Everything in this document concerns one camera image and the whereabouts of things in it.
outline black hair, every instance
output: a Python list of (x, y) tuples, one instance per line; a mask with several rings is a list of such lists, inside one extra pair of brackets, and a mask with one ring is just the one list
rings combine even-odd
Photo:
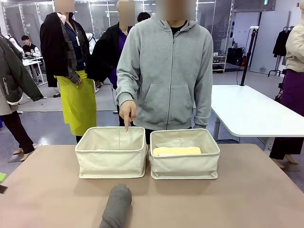
[(150, 17), (151, 17), (151, 16), (150, 16), (149, 13), (147, 13), (147, 12), (141, 12), (141, 13), (138, 15), (138, 17), (137, 17), (137, 21), (138, 21), (138, 22), (141, 22), (141, 21), (143, 21), (143, 20), (149, 19)]
[(29, 39), (29, 37), (26, 36), (26, 35), (24, 35), (24, 36), (21, 37), (21, 40), (22, 40), (22, 41), (27, 40), (27, 39)]

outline brown table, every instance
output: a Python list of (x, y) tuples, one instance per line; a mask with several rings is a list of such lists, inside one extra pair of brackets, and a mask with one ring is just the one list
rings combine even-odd
[(289, 228), (304, 195), (257, 146), (220, 145), (217, 180), (79, 179), (74, 146), (42, 146), (4, 182), (1, 228), (98, 228), (109, 192), (133, 193), (128, 228)]

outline lime green skirt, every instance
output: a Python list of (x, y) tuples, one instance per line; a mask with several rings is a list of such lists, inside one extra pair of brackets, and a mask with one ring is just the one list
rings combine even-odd
[(82, 83), (76, 85), (63, 76), (58, 80), (63, 117), (70, 125), (72, 135), (83, 136), (90, 127), (96, 127), (96, 98), (94, 81), (87, 78), (85, 71), (77, 71)]

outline garment rack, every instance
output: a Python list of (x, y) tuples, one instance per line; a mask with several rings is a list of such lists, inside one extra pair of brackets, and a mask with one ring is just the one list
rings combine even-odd
[[(287, 29), (287, 30), (285, 30), (285, 32), (287, 32), (289, 29), (293, 30), (293, 28), (294, 28), (294, 26), (284, 27), (284, 28), (283, 28), (283, 31), (284, 31), (285, 29)], [(277, 67), (278, 67), (278, 63), (279, 63), (279, 56), (277, 56), (277, 59), (276, 59), (276, 64), (275, 64), (276, 69), (277, 69)], [(281, 74), (283, 73), (283, 71), (280, 71), (280, 70), (271, 70), (271, 71), (269, 71), (269, 73), (268, 73), (268, 77), (270, 77), (271, 72), (279, 73), (279, 77), (280, 77)]]

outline gray towel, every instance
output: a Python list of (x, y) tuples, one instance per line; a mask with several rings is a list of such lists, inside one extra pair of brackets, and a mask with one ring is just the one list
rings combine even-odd
[(130, 189), (125, 185), (115, 186), (111, 190), (99, 228), (124, 228), (131, 202)]

